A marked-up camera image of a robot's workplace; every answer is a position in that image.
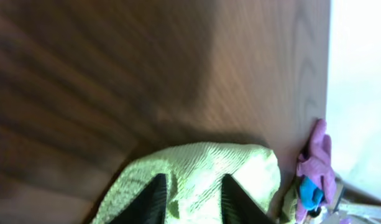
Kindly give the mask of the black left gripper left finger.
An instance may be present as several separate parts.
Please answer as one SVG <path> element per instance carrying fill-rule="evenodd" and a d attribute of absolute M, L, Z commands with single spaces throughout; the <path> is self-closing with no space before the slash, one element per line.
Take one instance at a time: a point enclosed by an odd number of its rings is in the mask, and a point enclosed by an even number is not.
<path fill-rule="evenodd" d="M 166 175 L 157 174 L 109 224 L 164 224 L 166 202 Z"/>

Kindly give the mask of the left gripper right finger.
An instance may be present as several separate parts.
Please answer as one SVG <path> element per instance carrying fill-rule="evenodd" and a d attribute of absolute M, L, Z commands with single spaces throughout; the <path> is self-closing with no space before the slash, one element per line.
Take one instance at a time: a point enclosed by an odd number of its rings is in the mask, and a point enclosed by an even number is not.
<path fill-rule="evenodd" d="M 274 224 L 230 174 L 222 178 L 221 215 L 223 224 Z"/>

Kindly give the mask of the light green microfiber cloth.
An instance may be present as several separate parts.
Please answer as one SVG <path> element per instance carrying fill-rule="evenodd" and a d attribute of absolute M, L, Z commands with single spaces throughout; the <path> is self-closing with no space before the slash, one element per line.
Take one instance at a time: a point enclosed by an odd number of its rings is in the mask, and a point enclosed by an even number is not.
<path fill-rule="evenodd" d="M 158 174 L 167 180 L 167 223 L 220 223 L 221 180 L 226 174 L 263 212 L 281 181 L 274 152 L 260 145 L 198 142 L 169 147 L 127 165 L 92 222 L 113 220 Z"/>

